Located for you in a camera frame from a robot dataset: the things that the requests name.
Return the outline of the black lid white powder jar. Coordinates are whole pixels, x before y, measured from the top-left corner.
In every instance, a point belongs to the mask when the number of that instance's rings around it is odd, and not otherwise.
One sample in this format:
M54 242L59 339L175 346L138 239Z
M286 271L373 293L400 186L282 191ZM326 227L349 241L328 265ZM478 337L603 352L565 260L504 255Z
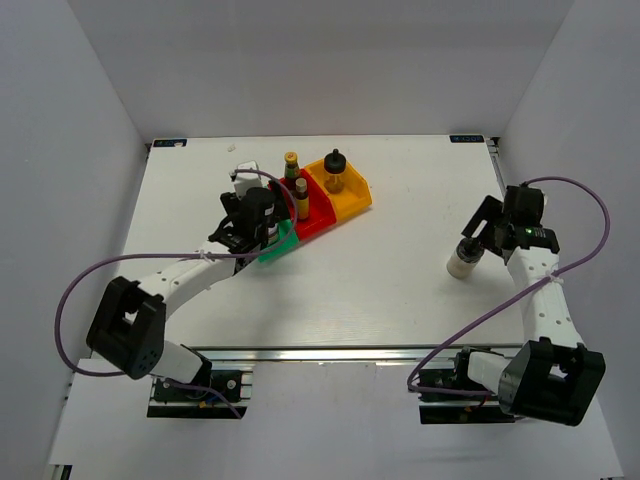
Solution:
M484 247L477 238L462 238L447 261L447 272L456 279L465 279L483 255Z

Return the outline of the small yellow label bottle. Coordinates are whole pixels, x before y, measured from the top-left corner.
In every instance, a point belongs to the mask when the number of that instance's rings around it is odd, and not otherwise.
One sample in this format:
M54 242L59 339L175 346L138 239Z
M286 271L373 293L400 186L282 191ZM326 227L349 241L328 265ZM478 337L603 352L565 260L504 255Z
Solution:
M295 181L294 197L298 212L298 220L305 221L310 215L310 200L308 184L305 178L299 177Z

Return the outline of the yellow cap sauce bottle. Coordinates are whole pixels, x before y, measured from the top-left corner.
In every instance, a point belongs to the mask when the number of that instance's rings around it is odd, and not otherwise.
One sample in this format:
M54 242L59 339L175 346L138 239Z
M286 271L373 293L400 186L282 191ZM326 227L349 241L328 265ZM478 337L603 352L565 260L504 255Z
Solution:
M283 183L291 193L296 191L296 182L300 178L300 168L298 163L298 155L296 152L289 151L284 154L284 176Z

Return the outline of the black lid spice jar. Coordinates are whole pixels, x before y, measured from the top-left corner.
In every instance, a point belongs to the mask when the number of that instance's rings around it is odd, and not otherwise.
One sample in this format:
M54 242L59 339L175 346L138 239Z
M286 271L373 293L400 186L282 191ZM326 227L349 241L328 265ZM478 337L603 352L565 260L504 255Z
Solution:
M324 157L324 187L329 193L338 194L343 190L343 174L346 170L346 165L346 157L337 148L334 148Z

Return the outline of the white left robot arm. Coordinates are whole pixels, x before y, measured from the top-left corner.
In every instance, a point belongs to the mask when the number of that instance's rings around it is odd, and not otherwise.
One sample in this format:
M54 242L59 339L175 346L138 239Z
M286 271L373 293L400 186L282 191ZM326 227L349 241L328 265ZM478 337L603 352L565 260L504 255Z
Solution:
M232 278L276 241L289 210L277 182L244 194L225 193L227 215L193 256L138 280L119 276L106 287L87 334L87 345L137 380L167 378L188 398L211 387L211 362L165 339L166 322L181 306L218 282Z

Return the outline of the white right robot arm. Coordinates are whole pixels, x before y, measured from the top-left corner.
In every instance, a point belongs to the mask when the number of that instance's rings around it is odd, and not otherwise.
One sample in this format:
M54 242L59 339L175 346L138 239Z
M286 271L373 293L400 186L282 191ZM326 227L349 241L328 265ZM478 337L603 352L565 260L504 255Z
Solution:
M544 194L509 186L503 199L486 197L463 231L503 259L519 300L524 344L507 359L465 349L451 374L453 390L472 399L485 389L503 413L575 427L605 374L602 353L589 350L571 319L556 269L559 244L542 225Z

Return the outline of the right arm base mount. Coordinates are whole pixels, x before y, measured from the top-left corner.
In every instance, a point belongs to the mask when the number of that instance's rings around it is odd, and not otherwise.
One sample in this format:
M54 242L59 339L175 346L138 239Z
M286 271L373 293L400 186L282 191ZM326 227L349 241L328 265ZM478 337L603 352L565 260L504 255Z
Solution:
M419 392L419 416L422 425L491 425L513 424L517 421L505 414L494 393L460 395L450 390L481 391L466 373L471 353L491 353L487 349L464 347L446 368L425 367L418 374L417 386L426 388Z

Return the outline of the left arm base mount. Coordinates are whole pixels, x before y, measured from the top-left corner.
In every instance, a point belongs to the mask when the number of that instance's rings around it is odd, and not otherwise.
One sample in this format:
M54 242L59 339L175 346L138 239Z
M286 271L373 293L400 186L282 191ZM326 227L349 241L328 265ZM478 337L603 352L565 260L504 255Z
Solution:
M248 370L214 370L210 389L220 393L228 403L207 390L176 387L167 380L154 379L147 407L148 418L161 419L241 419L252 395L253 373Z

